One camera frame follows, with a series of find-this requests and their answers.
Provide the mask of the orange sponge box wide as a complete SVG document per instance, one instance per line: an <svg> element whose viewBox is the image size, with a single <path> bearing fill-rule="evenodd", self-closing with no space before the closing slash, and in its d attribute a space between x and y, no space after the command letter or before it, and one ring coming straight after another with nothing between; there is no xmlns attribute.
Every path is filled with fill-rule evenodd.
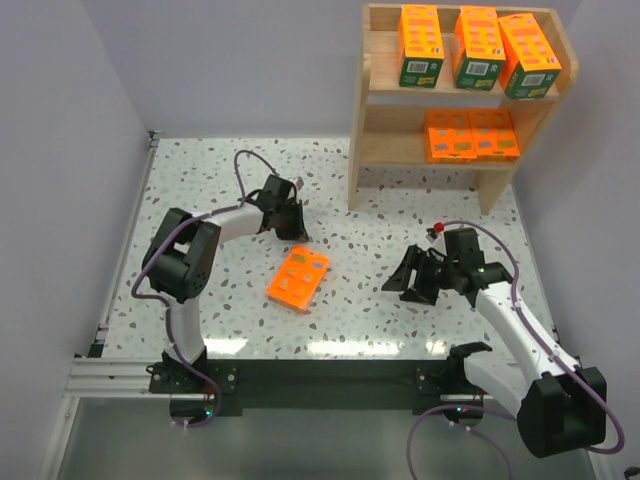
<svg viewBox="0 0 640 480"><path fill-rule="evenodd" d="M507 109L470 109L468 111L473 146L479 161L513 163L520 149Z"/></svg>
<svg viewBox="0 0 640 480"><path fill-rule="evenodd" d="M276 303L299 313L307 311L324 279L329 259L304 246L295 246L266 290Z"/></svg>
<svg viewBox="0 0 640 480"><path fill-rule="evenodd" d="M429 163L464 164L477 159L468 110L429 109L423 130Z"/></svg>

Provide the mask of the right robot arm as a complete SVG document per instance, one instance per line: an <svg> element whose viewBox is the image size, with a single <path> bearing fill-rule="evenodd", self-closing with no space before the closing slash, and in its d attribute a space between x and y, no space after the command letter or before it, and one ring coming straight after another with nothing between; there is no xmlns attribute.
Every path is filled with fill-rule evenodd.
<svg viewBox="0 0 640 480"><path fill-rule="evenodd" d="M454 347L448 361L457 377L493 396L515 417L521 439L537 458L589 448L606 437L607 384L552 338L519 296L517 266L489 262L478 240L482 227L436 224L432 245L407 248L383 284L405 302L435 305L453 290L496 330L515 361L515 371L492 365L483 343Z"/></svg>

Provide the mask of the orange sponge box narrow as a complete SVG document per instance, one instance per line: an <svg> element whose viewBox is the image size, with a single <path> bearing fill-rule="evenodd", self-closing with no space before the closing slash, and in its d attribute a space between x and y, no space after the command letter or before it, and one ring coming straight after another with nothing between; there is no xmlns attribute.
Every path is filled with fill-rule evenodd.
<svg viewBox="0 0 640 480"><path fill-rule="evenodd" d="M444 57L437 7L402 5L398 23L398 85L406 88L434 88Z"/></svg>
<svg viewBox="0 0 640 480"><path fill-rule="evenodd" d="M493 7L460 7L452 40L454 86L490 91L505 64L497 12Z"/></svg>

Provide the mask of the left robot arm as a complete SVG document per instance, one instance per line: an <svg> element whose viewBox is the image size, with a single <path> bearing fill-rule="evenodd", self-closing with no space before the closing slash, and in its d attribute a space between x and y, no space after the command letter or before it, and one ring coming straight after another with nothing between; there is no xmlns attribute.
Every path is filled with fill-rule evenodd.
<svg viewBox="0 0 640 480"><path fill-rule="evenodd" d="M166 344L162 363L201 383L207 347L200 327L199 298L207 286L218 247L244 236L273 231L284 241L306 241L299 185L275 174L242 193L234 205L194 213L172 208L165 214L142 261L131 295L164 308Z"/></svg>

